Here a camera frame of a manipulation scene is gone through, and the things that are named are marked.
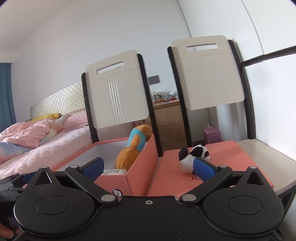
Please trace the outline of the person left hand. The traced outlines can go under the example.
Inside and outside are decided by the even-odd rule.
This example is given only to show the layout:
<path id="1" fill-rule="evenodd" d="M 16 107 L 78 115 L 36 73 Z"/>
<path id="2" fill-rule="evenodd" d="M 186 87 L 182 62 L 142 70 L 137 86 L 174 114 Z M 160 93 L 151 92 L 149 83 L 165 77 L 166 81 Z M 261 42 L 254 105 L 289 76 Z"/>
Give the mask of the person left hand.
<path id="1" fill-rule="evenodd" d="M 17 228 L 15 231 L 12 231 L 8 227 L 0 223 L 0 236 L 6 239 L 13 239 L 14 237 L 21 235 L 22 231 Z"/>

